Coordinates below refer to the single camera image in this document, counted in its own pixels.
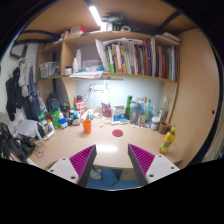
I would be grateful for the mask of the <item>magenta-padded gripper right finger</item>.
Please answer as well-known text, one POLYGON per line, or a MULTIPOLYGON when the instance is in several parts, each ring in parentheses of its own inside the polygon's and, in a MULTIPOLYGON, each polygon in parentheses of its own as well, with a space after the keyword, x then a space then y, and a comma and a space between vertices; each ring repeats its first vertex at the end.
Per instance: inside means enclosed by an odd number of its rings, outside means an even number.
POLYGON ((128 155, 140 186, 179 171, 179 168, 164 155, 153 155, 132 144, 128 145, 128 155))

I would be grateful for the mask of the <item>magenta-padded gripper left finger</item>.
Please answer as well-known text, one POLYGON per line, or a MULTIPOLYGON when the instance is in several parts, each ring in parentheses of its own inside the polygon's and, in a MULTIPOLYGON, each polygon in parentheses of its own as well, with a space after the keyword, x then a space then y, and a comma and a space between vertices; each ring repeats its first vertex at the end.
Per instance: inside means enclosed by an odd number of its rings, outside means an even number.
POLYGON ((85 187, 96 155, 96 145, 89 146, 70 158, 62 157, 48 169, 48 172, 85 187))

